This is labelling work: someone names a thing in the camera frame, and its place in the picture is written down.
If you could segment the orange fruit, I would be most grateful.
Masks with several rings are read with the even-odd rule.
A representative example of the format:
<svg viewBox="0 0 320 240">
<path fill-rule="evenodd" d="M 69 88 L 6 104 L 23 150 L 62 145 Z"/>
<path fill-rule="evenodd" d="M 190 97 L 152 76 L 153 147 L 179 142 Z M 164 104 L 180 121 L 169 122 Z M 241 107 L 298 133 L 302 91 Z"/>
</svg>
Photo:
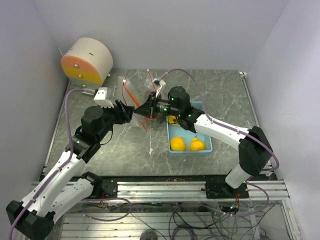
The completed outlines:
<svg viewBox="0 0 320 240">
<path fill-rule="evenodd" d="M 175 152 L 185 151 L 186 144 L 183 138 L 181 137 L 173 137 L 170 140 L 170 149 Z"/>
<path fill-rule="evenodd" d="M 189 145 L 189 149 L 191 151 L 204 151 L 206 149 L 206 145 L 203 141 L 195 136 Z"/>
</svg>

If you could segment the clear orange zip top bag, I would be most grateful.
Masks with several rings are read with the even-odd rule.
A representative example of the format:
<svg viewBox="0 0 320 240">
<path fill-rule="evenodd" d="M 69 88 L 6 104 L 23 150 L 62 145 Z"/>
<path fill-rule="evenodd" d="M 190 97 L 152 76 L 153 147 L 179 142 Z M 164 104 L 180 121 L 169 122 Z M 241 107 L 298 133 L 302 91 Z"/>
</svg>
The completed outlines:
<svg viewBox="0 0 320 240">
<path fill-rule="evenodd" d="M 148 100 L 148 97 L 150 93 L 156 92 L 158 89 L 158 86 L 154 83 L 154 78 L 151 74 L 151 71 L 149 69 L 146 70 L 147 77 L 146 80 L 143 82 L 143 85 L 145 87 L 143 91 L 143 103 L 145 103 Z M 160 120 L 161 115 L 158 114 L 154 118 L 149 119 L 151 123 L 160 123 L 162 120 Z"/>
</svg>

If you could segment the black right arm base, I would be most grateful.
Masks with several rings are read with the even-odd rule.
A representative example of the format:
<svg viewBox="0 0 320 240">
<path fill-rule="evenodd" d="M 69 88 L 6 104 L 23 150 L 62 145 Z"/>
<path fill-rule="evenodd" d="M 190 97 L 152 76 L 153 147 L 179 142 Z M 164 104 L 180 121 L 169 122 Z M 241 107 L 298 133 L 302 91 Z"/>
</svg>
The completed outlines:
<svg viewBox="0 0 320 240">
<path fill-rule="evenodd" d="M 249 192 L 246 183 L 241 183 L 238 188 L 232 188 L 224 181 L 208 181 L 204 187 L 200 189 L 205 192 L 207 199 L 248 199 Z"/>
</svg>

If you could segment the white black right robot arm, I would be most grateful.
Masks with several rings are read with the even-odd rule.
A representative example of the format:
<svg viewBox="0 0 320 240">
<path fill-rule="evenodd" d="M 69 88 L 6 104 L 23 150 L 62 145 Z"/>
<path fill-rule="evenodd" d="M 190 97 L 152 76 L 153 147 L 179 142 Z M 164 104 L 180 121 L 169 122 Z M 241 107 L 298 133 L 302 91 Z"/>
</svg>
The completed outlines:
<svg viewBox="0 0 320 240">
<path fill-rule="evenodd" d="M 151 92 L 134 113 L 149 119 L 158 114 L 177 117 L 178 124 L 184 130 L 210 136 L 236 149 L 239 162 L 220 186 L 224 197 L 233 197 L 244 181 L 264 170 L 274 152 L 260 127 L 248 129 L 209 116 L 203 108 L 192 106 L 190 96 L 182 86 L 173 87 L 167 97 L 164 100 L 159 93 Z"/>
</svg>

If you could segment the yellow bell pepper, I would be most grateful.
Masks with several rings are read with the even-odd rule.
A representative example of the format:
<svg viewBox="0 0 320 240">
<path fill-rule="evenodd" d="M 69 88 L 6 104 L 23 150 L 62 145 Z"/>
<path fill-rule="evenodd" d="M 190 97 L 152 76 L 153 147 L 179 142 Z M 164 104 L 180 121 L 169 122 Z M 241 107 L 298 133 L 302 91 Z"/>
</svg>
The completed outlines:
<svg viewBox="0 0 320 240">
<path fill-rule="evenodd" d="M 169 115 L 169 116 L 167 117 L 167 122 L 168 122 L 170 125 L 174 125 L 174 126 L 176 126 L 176 125 L 179 124 L 179 123 L 178 123 L 178 118 L 177 118 L 176 116 L 172 116 L 172 115 Z"/>
</svg>

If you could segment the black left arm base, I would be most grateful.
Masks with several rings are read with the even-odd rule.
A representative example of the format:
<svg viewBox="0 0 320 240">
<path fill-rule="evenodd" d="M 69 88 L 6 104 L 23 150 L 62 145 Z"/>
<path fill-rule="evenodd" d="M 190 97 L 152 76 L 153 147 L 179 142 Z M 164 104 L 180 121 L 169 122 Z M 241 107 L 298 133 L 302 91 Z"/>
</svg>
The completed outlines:
<svg viewBox="0 0 320 240">
<path fill-rule="evenodd" d="M 118 184 L 111 177 L 98 176 L 92 172 L 85 172 L 80 176 L 90 182 L 93 189 L 88 199 L 110 199 L 116 198 L 118 193 Z"/>
</svg>

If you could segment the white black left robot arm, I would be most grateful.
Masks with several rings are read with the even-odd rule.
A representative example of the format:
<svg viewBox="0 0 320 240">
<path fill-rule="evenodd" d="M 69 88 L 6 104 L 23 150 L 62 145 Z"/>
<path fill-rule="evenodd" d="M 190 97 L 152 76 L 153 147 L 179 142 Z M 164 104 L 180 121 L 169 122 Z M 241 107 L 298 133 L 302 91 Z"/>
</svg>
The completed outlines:
<svg viewBox="0 0 320 240">
<path fill-rule="evenodd" d="M 6 207 L 9 221 L 30 240 L 44 240 L 56 221 L 79 201 L 101 196 L 102 179 L 91 172 L 80 176 L 74 186 L 63 190 L 101 148 L 101 141 L 114 125 L 129 123 L 134 107 L 116 100 L 111 107 L 90 106 L 81 118 L 59 161 L 44 179 L 21 201 Z"/>
</svg>

